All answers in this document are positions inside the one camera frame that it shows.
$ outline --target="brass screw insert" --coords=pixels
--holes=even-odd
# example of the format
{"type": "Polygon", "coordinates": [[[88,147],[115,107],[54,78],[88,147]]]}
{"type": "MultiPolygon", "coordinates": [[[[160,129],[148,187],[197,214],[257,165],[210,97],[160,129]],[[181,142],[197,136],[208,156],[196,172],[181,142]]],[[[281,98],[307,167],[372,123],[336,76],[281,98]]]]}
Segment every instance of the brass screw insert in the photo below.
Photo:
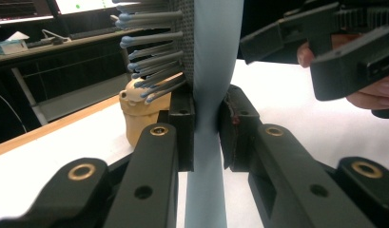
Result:
{"type": "Polygon", "coordinates": [[[78,164],[68,172],[68,178],[73,181],[81,181],[89,178],[96,171],[96,167],[90,163],[78,164]]]}
{"type": "Polygon", "coordinates": [[[367,178],[379,179],[383,177],[381,170],[371,163],[365,161],[354,161],[351,166],[355,171],[367,178]]]}
{"type": "Polygon", "coordinates": [[[272,136],[282,136],[283,135],[283,131],[281,131],[277,127],[268,127],[268,128],[265,129],[265,132],[268,135],[272,135],[272,136]]]}
{"type": "Polygon", "coordinates": [[[168,129],[164,126],[155,126],[152,129],[150,129],[150,134],[154,136],[164,136],[167,134],[168,129]]]}

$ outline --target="white table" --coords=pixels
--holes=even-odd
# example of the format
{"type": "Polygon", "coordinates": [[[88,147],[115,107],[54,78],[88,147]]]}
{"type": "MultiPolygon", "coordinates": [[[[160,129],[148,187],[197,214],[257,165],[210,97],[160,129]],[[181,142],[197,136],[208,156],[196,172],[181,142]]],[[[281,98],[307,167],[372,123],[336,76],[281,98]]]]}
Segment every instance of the white table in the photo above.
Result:
{"type": "MultiPolygon", "coordinates": [[[[389,120],[344,99],[316,101],[308,69],[238,61],[232,84],[244,91],[263,123],[288,128],[316,160],[336,167],[343,157],[361,156],[389,169],[389,120]]],[[[92,157],[111,164],[131,151],[118,103],[11,149],[0,155],[0,218],[26,212],[66,163],[92,157]]],[[[179,178],[177,227],[184,227],[186,173],[179,178]]],[[[228,227],[262,227],[247,174],[225,170],[224,189],[228,227]]]]}

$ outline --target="human hand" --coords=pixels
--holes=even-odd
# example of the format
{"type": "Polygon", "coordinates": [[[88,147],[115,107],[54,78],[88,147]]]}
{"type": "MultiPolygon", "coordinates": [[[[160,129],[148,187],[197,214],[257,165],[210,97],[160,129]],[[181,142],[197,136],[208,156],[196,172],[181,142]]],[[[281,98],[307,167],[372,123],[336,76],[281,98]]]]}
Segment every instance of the human hand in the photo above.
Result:
{"type": "MultiPolygon", "coordinates": [[[[356,38],[358,35],[333,35],[333,48],[338,48],[356,38]]],[[[315,58],[309,48],[308,43],[298,48],[298,63],[302,67],[310,67],[312,60],[315,58]]],[[[352,105],[364,109],[388,109],[389,108],[389,76],[349,95],[346,97],[352,105]]]]}

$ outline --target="beige object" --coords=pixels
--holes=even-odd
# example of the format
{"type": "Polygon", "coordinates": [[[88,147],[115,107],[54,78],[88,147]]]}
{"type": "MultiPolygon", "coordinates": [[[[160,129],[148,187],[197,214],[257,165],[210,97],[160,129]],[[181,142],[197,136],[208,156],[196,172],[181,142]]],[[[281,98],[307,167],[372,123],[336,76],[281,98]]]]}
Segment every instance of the beige object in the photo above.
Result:
{"type": "Polygon", "coordinates": [[[158,120],[160,110],[169,110],[170,93],[154,100],[150,104],[145,101],[133,102],[130,98],[130,87],[134,82],[126,85],[126,90],[119,94],[120,106],[126,119],[126,138],[132,146],[136,146],[142,130],[158,120]]]}

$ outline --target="computer monitor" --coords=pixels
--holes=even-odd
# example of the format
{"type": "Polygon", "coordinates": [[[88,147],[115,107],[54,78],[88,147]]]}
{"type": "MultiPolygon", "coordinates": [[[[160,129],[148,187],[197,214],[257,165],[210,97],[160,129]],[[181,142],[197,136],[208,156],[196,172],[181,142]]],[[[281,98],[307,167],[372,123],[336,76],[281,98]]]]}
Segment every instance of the computer monitor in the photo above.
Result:
{"type": "Polygon", "coordinates": [[[0,0],[0,27],[52,18],[46,0],[0,0]]]}
{"type": "Polygon", "coordinates": [[[127,5],[130,3],[115,4],[112,0],[55,0],[57,15],[71,15],[78,12],[88,12],[93,10],[110,10],[117,5],[127,5]]]}

